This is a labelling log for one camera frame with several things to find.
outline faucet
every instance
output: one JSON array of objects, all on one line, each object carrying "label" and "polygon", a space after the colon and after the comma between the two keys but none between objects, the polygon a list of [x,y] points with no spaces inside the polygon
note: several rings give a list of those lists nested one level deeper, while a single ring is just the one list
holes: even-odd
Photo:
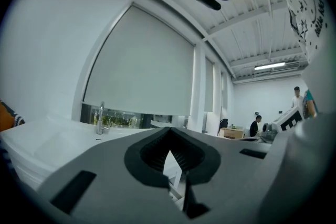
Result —
[{"label": "faucet", "polygon": [[104,132],[103,121],[102,121],[104,106],[105,106],[105,103],[101,102],[100,108],[99,108],[99,111],[98,111],[99,118],[98,118],[98,121],[97,121],[97,134],[103,134],[103,132]]}]

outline ceiling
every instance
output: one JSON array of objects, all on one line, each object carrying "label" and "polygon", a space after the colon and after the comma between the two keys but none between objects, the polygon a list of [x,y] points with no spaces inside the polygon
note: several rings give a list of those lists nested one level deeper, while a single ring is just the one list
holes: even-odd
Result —
[{"label": "ceiling", "polygon": [[[308,64],[292,33],[286,0],[219,1],[220,11],[194,0],[165,1],[217,51],[234,83],[297,76]],[[292,64],[254,70],[256,65],[280,61]]]}]

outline black shirt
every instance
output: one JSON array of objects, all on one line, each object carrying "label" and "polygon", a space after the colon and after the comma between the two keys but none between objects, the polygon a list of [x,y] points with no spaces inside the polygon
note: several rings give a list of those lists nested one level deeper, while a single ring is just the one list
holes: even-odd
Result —
[{"label": "black shirt", "polygon": [[256,121],[253,121],[250,127],[250,136],[251,137],[256,136],[257,132],[258,132],[258,124]]}]

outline ceiling light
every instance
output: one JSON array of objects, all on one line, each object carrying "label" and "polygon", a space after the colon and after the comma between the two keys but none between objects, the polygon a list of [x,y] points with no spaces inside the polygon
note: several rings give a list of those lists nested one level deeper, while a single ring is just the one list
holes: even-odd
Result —
[{"label": "ceiling light", "polygon": [[268,68],[274,68],[274,67],[283,67],[285,64],[286,64],[285,62],[272,63],[270,65],[254,67],[254,70],[268,69]]}]

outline gray surface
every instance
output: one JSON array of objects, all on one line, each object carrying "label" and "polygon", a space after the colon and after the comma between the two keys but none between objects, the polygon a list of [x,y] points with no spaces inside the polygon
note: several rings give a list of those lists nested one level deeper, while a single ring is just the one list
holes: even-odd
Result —
[{"label": "gray surface", "polygon": [[[197,202],[210,209],[193,220],[178,210],[166,189],[140,184],[124,165],[128,146],[160,129],[89,149],[52,174],[38,192],[51,200],[80,170],[88,170],[97,177],[71,215],[90,223],[275,223],[308,197],[326,171],[336,143],[335,117],[323,115],[300,123],[294,130],[278,134],[272,145],[181,129],[221,155],[212,180],[193,186]],[[243,148],[268,153],[258,159],[240,154]]]}]

